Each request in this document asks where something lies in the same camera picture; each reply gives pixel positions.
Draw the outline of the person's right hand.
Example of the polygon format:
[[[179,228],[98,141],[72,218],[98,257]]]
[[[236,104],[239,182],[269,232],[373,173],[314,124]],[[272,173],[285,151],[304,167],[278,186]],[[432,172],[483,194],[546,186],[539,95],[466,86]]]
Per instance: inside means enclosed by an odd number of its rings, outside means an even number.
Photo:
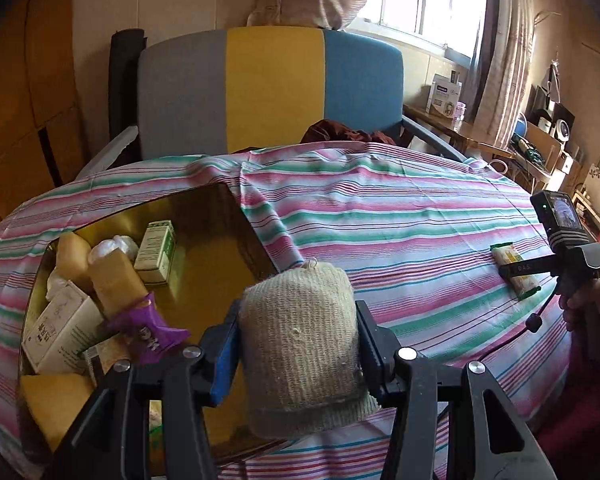
[[[581,286],[572,296],[562,295],[559,307],[568,332],[574,332],[585,324],[583,312],[587,307],[593,307],[596,320],[600,320],[600,276]],[[595,333],[600,337],[600,326],[595,327]]]

